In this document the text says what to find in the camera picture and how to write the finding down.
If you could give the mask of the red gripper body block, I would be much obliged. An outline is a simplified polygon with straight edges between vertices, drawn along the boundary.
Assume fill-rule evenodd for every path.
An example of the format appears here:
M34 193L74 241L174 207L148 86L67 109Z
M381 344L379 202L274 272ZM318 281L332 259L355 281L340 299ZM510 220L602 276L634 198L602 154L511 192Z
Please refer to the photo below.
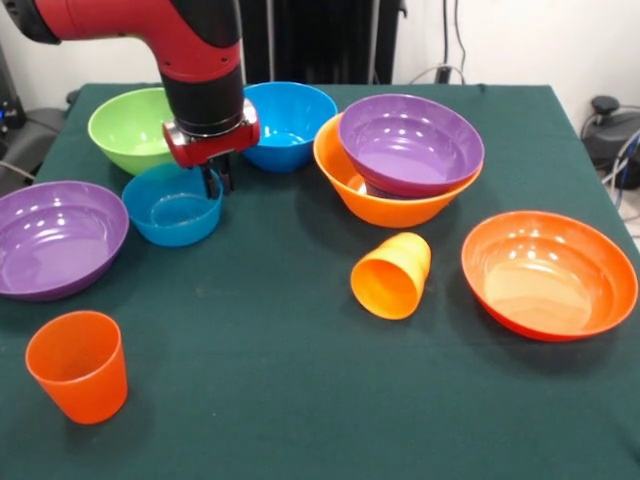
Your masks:
M175 121L162 125L163 136L174 161L181 168L205 165L211 158L242 152L259 143L261 128L253 103L244 99L241 121L234 128L212 136L193 136L179 129Z

